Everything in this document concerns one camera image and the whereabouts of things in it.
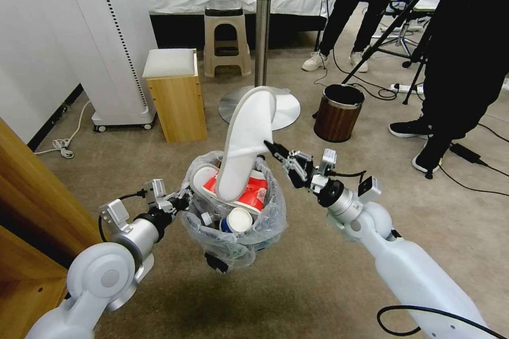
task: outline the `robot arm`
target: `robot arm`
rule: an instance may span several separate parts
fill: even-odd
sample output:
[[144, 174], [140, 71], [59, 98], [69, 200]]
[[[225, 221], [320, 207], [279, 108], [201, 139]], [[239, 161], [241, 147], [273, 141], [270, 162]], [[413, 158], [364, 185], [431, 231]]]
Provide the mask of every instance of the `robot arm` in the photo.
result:
[[[446, 311], [479, 325], [486, 323], [470, 297], [417, 244], [403, 239], [392, 228], [387, 210], [373, 202], [380, 195], [376, 179], [369, 177], [358, 191], [333, 180], [336, 152], [326, 149], [322, 161], [313, 166], [310, 155], [288, 151], [265, 142], [294, 187], [306, 188], [327, 208], [327, 220], [348, 238], [360, 242], [375, 259], [378, 274], [403, 305]], [[430, 338], [479, 339], [491, 335], [442, 315], [410, 311]]]
[[112, 227], [111, 242], [81, 252], [67, 273], [70, 298], [44, 314], [27, 339], [93, 339], [105, 309], [116, 310], [134, 294], [154, 264], [152, 250], [177, 213], [189, 207], [186, 191], [166, 195], [161, 179], [145, 183], [147, 213], [128, 223], [129, 213], [117, 199], [100, 207]]

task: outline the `plastic trash bag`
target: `plastic trash bag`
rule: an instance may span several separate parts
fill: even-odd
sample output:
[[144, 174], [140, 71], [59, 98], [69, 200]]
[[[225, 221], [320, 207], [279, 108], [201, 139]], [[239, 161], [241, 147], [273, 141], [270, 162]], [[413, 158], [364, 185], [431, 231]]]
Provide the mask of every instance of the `plastic trash bag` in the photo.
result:
[[[222, 151], [212, 151], [194, 159], [187, 170], [182, 189], [189, 187], [190, 178], [198, 168], [214, 164], [222, 157]], [[189, 210], [181, 213], [182, 224], [189, 236], [205, 250], [208, 264], [222, 272], [251, 265], [257, 252], [277, 242], [287, 227], [286, 203], [277, 180], [262, 158], [256, 159], [254, 169], [264, 174], [267, 194], [261, 214], [248, 231], [224, 233], [202, 225], [198, 218], [202, 213], [216, 212], [226, 217], [233, 207], [198, 192], [192, 194]]]

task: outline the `plastic stool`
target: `plastic stool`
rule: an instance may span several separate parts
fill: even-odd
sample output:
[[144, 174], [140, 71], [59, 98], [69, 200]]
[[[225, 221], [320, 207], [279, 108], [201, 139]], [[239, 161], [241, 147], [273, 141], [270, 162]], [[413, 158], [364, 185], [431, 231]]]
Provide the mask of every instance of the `plastic stool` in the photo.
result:
[[[229, 24], [235, 28], [237, 39], [216, 41], [214, 32], [221, 24]], [[237, 48], [235, 56], [217, 56], [216, 48]], [[216, 66], [237, 65], [243, 76], [251, 74], [251, 57], [245, 35], [245, 19], [243, 9], [214, 10], [205, 9], [205, 76], [214, 77]]]

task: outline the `water bottle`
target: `water bottle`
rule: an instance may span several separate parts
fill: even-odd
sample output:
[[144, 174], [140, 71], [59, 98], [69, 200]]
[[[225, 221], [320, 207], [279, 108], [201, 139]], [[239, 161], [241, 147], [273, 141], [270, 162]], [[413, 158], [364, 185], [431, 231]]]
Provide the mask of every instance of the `water bottle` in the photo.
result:
[[210, 226], [213, 223], [221, 220], [221, 215], [219, 213], [205, 212], [200, 215], [200, 220], [202, 221], [203, 225]]

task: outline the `white sneaker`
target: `white sneaker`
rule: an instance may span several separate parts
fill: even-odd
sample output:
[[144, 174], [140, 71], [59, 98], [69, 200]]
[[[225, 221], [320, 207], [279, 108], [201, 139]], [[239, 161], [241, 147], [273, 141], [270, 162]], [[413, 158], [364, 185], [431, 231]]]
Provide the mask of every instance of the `white sneaker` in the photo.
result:
[[302, 64], [302, 70], [312, 72], [322, 66], [324, 69], [327, 67], [328, 57], [319, 51], [311, 53], [311, 58]]
[[[352, 52], [350, 54], [350, 63], [353, 67], [356, 67], [359, 62], [362, 61], [362, 52]], [[358, 70], [359, 73], [367, 72], [367, 61], [365, 61]]]

